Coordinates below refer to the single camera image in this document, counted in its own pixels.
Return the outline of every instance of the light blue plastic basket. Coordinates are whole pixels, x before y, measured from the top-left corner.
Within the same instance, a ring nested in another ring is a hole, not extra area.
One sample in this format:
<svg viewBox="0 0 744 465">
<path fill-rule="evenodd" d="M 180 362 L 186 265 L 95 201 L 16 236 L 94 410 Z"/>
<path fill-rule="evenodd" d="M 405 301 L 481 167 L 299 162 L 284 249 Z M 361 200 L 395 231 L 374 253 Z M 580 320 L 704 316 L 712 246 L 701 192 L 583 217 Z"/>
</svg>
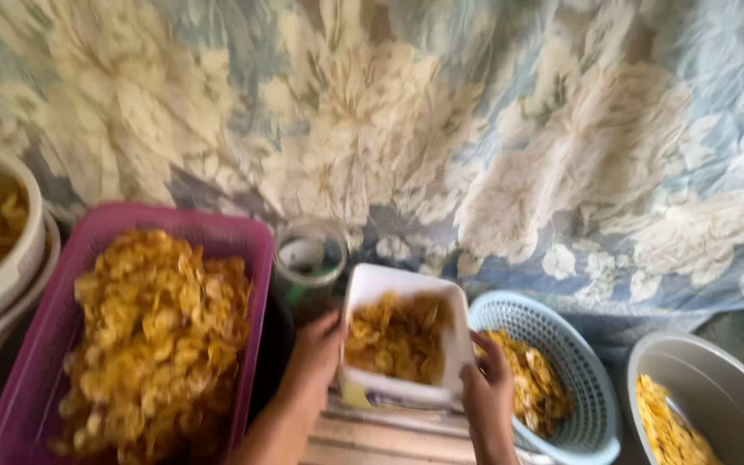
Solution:
<svg viewBox="0 0 744 465">
<path fill-rule="evenodd" d="M 564 465 L 609 465 L 619 454 L 621 416 L 614 386 L 590 345 L 541 302 L 510 291 L 481 295 L 470 306 L 475 331 L 506 329 L 550 360 L 575 407 L 550 439 L 541 439 L 512 419 L 517 447 Z"/>
</svg>

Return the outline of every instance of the gray bucket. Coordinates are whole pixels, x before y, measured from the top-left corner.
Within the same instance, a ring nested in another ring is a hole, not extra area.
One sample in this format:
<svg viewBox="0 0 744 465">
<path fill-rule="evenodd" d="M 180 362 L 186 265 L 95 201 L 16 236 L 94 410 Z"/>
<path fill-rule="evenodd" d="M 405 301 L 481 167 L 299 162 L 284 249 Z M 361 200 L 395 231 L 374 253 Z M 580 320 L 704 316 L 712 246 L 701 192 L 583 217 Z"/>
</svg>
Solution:
<svg viewBox="0 0 744 465">
<path fill-rule="evenodd" d="M 653 333 L 627 364 L 629 419 L 645 463 L 657 465 L 636 404 L 636 375 L 670 391 L 670 407 L 708 439 L 725 465 L 744 465 L 744 365 L 722 349 L 685 333 Z"/>
</svg>

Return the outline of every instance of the floral fabric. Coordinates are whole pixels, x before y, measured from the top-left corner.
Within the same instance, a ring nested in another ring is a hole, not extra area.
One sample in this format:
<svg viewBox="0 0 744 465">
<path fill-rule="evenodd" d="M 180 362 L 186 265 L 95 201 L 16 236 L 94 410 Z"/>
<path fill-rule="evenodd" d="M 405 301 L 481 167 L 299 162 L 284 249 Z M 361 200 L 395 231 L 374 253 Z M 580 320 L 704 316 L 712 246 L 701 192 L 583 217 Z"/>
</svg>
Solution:
<svg viewBox="0 0 744 465">
<path fill-rule="evenodd" d="M 0 0 L 54 213 L 341 220 L 625 344 L 744 308 L 744 0 Z"/>
</svg>

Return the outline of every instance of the pink plastic tub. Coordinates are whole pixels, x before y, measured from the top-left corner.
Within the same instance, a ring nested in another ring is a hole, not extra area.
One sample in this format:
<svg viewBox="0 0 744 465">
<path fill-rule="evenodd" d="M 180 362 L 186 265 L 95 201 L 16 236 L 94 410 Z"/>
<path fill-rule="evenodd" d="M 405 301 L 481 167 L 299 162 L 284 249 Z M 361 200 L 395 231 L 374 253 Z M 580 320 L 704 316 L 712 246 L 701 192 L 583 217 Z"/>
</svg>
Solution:
<svg viewBox="0 0 744 465">
<path fill-rule="evenodd" d="M 134 227 L 161 228 L 191 244 L 201 244 L 204 257 L 238 255 L 245 259 L 254 285 L 249 302 L 251 332 L 242 354 L 228 442 L 215 461 L 206 459 L 204 463 L 222 463 L 241 441 L 274 255 L 269 228 L 248 218 L 108 204 L 95 208 L 77 223 L 7 379 L 0 398 L 0 465 L 74 463 L 70 458 L 57 457 L 47 445 L 48 439 L 61 430 L 58 405 L 69 388 L 62 359 L 77 344 L 83 328 L 82 311 L 74 301 L 74 280 L 93 268 L 98 254 L 119 233 Z M 110 451 L 80 463 L 110 464 L 117 462 L 116 457 L 116 451 Z"/>
</svg>

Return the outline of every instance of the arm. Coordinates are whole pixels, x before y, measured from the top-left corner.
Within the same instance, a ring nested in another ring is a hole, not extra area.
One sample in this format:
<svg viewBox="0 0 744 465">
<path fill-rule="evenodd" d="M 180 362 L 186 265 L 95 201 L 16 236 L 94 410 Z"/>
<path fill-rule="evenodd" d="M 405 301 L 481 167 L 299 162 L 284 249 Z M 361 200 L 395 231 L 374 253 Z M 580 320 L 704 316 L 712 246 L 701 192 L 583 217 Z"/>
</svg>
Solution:
<svg viewBox="0 0 744 465">
<path fill-rule="evenodd" d="M 480 369 L 468 365 L 460 375 L 475 460 L 479 465 L 519 465 L 512 446 L 514 393 L 507 359 L 498 344 L 474 331 L 470 335 L 485 352 Z"/>
<path fill-rule="evenodd" d="M 296 465 L 326 407 L 347 328 L 335 311 L 298 331 L 277 394 L 226 465 Z"/>
</svg>

